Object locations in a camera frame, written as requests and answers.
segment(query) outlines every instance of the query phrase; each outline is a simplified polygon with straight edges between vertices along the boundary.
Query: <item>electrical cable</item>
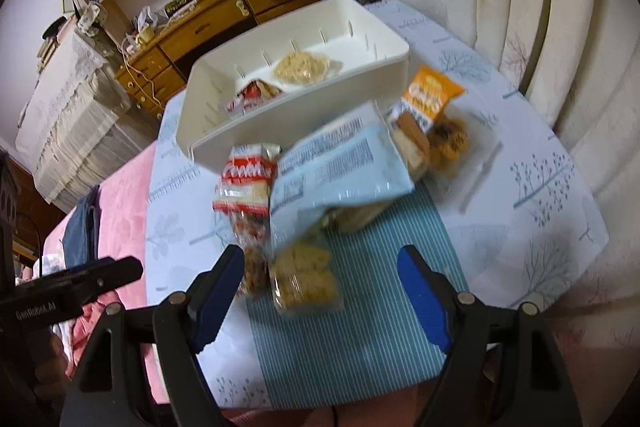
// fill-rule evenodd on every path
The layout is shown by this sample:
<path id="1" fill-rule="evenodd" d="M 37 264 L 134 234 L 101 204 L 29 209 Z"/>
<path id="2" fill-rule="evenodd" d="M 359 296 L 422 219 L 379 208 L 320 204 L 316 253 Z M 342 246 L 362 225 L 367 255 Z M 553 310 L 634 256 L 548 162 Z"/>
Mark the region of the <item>electrical cable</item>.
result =
<path id="1" fill-rule="evenodd" d="M 124 41 L 127 40 L 127 37 L 125 36 L 122 39 L 122 42 L 120 43 L 119 49 L 120 49 L 120 53 L 122 54 L 122 58 L 124 60 L 124 67 L 127 70 L 127 73 L 129 73 L 129 76 L 131 77 L 131 79 L 133 80 L 133 82 L 136 84 L 136 87 L 142 91 L 142 87 L 140 86 L 140 84 L 138 83 L 138 81 L 136 80 L 136 77 L 131 73 L 131 71 L 129 71 L 129 68 L 131 68 L 132 70 L 134 70 L 137 74 L 141 74 L 142 78 L 144 78 L 148 83 L 149 86 L 151 86 L 151 98 L 153 99 L 153 102 L 161 109 L 164 110 L 164 105 L 162 105 L 162 102 L 160 102 L 160 100 L 158 100 L 156 98 L 156 84 L 154 84 L 151 80 L 149 80 L 146 77 L 146 74 L 144 74 L 142 71 L 138 71 L 136 68 L 134 68 L 133 66 L 129 66 L 128 62 L 127 62 L 127 55 L 124 52 Z"/>

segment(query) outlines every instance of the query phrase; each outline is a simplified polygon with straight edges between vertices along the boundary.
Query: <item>blue gripper pad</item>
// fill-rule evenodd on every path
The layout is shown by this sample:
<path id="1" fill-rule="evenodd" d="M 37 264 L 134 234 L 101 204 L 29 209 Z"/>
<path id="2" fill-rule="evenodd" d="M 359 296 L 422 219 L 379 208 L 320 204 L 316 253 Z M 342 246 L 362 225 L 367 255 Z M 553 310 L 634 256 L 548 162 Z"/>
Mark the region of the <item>blue gripper pad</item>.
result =
<path id="1" fill-rule="evenodd" d="M 244 253 L 229 245 L 215 266 L 194 280 L 197 288 L 190 298 L 188 315 L 195 325 L 191 347 L 196 353 L 216 339 L 243 274 Z"/>
<path id="2" fill-rule="evenodd" d="M 452 343 L 447 332 L 447 313 L 423 273 L 427 277 L 436 275 L 415 247 L 402 247 L 398 253 L 398 277 L 427 340 L 447 353 Z"/>

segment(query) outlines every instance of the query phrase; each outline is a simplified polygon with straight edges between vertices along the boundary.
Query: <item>drawer knob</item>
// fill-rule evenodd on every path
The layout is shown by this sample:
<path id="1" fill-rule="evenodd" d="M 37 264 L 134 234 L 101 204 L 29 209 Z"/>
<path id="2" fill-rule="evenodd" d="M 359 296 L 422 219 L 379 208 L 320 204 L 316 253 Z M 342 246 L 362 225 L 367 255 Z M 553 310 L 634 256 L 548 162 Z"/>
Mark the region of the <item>drawer knob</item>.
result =
<path id="1" fill-rule="evenodd" d="M 240 10 L 240 13 L 243 17 L 248 17 L 250 15 L 249 10 L 244 7 L 244 3 L 242 1 L 236 1 L 236 6 Z"/>
<path id="2" fill-rule="evenodd" d="M 206 24 L 203 24 L 202 26 L 199 26 L 198 28 L 196 28 L 196 31 L 194 31 L 194 33 L 197 35 L 200 32 L 203 32 L 204 30 L 206 30 L 209 26 L 211 26 L 211 23 L 208 22 Z"/>

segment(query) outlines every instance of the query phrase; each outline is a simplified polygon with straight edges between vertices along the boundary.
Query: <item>white plastic storage box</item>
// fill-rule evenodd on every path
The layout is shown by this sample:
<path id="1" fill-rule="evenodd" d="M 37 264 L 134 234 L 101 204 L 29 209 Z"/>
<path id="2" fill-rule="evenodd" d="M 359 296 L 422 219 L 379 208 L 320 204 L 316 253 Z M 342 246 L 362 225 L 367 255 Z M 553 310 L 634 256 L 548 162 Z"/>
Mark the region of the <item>white plastic storage box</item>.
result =
<path id="1" fill-rule="evenodd" d="M 271 74 L 292 51 L 327 55 L 327 79 L 290 86 Z M 326 0 L 258 26 L 193 65 L 176 141 L 182 152 L 221 172 L 231 147 L 269 142 L 289 147 L 348 110 L 376 100 L 390 107 L 408 85 L 409 46 L 354 0 Z M 224 105 L 255 78 L 284 91 L 241 118 Z"/>

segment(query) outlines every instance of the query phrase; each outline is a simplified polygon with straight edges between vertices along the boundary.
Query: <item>white wall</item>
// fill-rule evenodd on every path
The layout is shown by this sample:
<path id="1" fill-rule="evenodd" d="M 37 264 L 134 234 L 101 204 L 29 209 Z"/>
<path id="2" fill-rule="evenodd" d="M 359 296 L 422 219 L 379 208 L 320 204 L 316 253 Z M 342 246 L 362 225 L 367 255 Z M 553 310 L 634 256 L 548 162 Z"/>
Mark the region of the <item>white wall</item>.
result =
<path id="1" fill-rule="evenodd" d="M 42 33 L 62 15 L 62 0 L 5 0 L 0 7 L 0 147 L 17 158 L 20 111 L 38 77 Z"/>

